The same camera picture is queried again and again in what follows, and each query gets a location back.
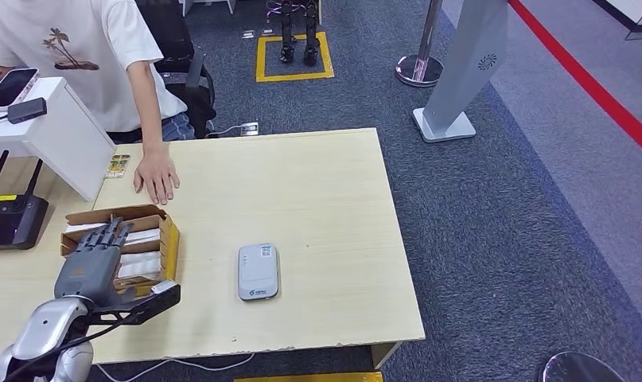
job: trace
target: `phone screen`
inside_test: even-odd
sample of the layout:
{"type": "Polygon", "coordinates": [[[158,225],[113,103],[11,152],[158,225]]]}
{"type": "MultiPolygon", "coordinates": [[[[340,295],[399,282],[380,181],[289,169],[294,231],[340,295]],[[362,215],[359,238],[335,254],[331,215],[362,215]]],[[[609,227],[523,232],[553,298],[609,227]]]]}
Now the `phone screen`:
{"type": "Polygon", "coordinates": [[[7,73],[0,82],[0,107],[9,106],[23,92],[36,69],[15,70],[7,73]]]}

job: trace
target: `white paper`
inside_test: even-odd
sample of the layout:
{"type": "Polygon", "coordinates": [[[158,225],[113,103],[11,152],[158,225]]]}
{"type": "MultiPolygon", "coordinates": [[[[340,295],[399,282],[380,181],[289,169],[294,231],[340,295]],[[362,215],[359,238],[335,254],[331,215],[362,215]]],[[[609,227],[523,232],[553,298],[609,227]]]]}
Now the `white paper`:
{"type": "Polygon", "coordinates": [[[124,264],[131,264],[131,263],[140,263],[143,261],[149,261],[149,260],[154,260],[154,259],[160,259],[161,258],[161,252],[159,251],[152,251],[152,252],[143,252],[143,253],[127,253],[125,255],[122,255],[121,260],[119,262],[124,265],[124,264]]]}
{"type": "Polygon", "coordinates": [[[152,279],[157,279],[159,277],[160,271],[161,271],[161,259],[152,259],[152,260],[138,261],[135,263],[122,264],[122,266],[119,267],[119,273],[117,273],[117,277],[119,279],[127,279],[130,277],[142,276],[152,280],[152,279]]]}
{"type": "Polygon", "coordinates": [[[107,223],[79,224],[79,225],[68,224],[68,227],[65,228],[65,233],[85,231],[88,229],[103,227],[105,224],[107,223]]]}
{"type": "Polygon", "coordinates": [[[145,243],[148,241],[159,239],[161,239],[161,229],[159,228],[148,229],[146,231],[140,232],[131,232],[129,233],[129,236],[126,237],[126,243],[124,244],[124,246],[127,246],[129,244],[145,243]]]}

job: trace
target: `gray carpet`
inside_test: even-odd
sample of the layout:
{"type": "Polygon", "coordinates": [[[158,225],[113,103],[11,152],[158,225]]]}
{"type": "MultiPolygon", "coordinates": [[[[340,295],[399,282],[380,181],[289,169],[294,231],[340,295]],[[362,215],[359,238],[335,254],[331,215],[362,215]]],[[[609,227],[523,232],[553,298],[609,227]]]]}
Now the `gray carpet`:
{"type": "MultiPolygon", "coordinates": [[[[426,329],[425,341],[404,345],[383,367],[386,381],[531,381],[550,355],[570,349],[642,382],[640,314],[496,91],[487,86],[468,109],[477,137],[420,139],[410,111],[430,90],[402,85],[393,67],[416,52],[424,0],[328,3],[336,77],[277,84],[255,83],[255,41],[239,35],[264,26],[261,9],[240,1],[231,17],[225,5],[198,6],[187,18],[214,75],[216,126],[258,120],[264,134],[377,127],[426,329]]],[[[440,25],[435,53],[443,57],[453,28],[445,16],[440,25]]],[[[125,379],[151,364],[108,369],[125,379]]],[[[142,380],[370,366],[366,348],[323,349],[257,355],[228,372],[168,364],[142,380]]],[[[105,379],[94,369],[90,380],[105,379]]]]}
{"type": "MultiPolygon", "coordinates": [[[[642,40],[626,41],[627,29],[592,0],[523,2],[642,120],[642,40]]],[[[444,2],[453,22],[461,4],[444,2]]],[[[642,149],[514,12],[508,21],[508,59],[492,84],[642,313],[642,149]]]]}

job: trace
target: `white t-shirt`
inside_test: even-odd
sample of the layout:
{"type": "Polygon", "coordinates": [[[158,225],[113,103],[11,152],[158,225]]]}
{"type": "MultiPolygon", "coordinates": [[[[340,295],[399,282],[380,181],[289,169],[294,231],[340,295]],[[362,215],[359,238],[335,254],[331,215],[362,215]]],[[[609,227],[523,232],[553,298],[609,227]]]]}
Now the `white t-shirt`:
{"type": "Polygon", "coordinates": [[[187,110],[154,69],[163,58],[135,0],[1,0],[0,66],[62,76],[106,131],[140,127],[126,75],[149,61],[161,117],[187,110]]]}

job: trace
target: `white cable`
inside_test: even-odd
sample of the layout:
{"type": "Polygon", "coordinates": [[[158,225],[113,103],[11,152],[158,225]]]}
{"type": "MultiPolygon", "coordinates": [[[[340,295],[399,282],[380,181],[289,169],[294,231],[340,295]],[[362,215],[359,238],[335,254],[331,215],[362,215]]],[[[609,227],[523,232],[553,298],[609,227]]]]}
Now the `white cable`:
{"type": "Polygon", "coordinates": [[[147,370],[145,370],[145,371],[143,371],[143,372],[140,372],[139,374],[137,374],[136,376],[133,376],[132,378],[129,378],[128,380],[116,380],[116,379],[115,379],[115,378],[113,378],[110,374],[107,374],[107,372],[105,371],[105,369],[103,368],[103,366],[101,366],[100,364],[97,364],[96,366],[98,366],[98,368],[100,369],[100,371],[101,371],[101,372],[103,372],[103,374],[104,374],[104,375],[105,375],[109,380],[111,380],[112,382],[131,382],[132,380],[136,380],[136,379],[138,379],[140,376],[143,376],[143,375],[147,374],[148,372],[151,372],[152,370],[155,370],[155,369],[156,369],[156,368],[158,368],[159,366],[161,366],[161,365],[163,365],[163,364],[165,364],[165,363],[168,363],[168,362],[177,362],[178,364],[186,364],[186,365],[188,365],[188,366],[193,366],[193,367],[195,367],[195,368],[202,368],[203,370],[205,370],[205,371],[207,371],[207,372],[221,372],[221,371],[223,371],[223,370],[227,370],[227,369],[230,369],[230,368],[235,368],[235,367],[237,367],[237,366],[241,366],[242,364],[246,364],[248,361],[252,360],[252,359],[253,359],[253,357],[255,357],[255,354],[254,354],[254,353],[252,353],[248,358],[246,358],[245,360],[243,360],[243,361],[241,361],[241,362],[237,362],[237,363],[235,363],[235,364],[230,364],[229,366],[225,366],[225,367],[223,367],[223,368],[207,368],[207,367],[205,367],[205,366],[201,366],[200,364],[193,364],[193,363],[190,363],[190,362],[180,361],[180,360],[176,360],[175,358],[171,358],[171,359],[169,359],[169,360],[165,360],[165,361],[159,362],[159,363],[158,363],[158,364],[156,364],[155,366],[152,366],[151,368],[148,368],[147,370]]]}
{"type": "Polygon", "coordinates": [[[241,125],[238,125],[238,126],[232,126],[232,127],[228,128],[227,130],[224,130],[224,131],[217,131],[217,132],[215,132],[215,133],[208,133],[208,134],[206,134],[206,136],[208,137],[208,136],[210,136],[210,135],[220,135],[220,134],[228,133],[228,132],[230,132],[230,131],[232,131],[232,130],[234,130],[234,129],[238,128],[238,127],[241,127],[241,125]]]}

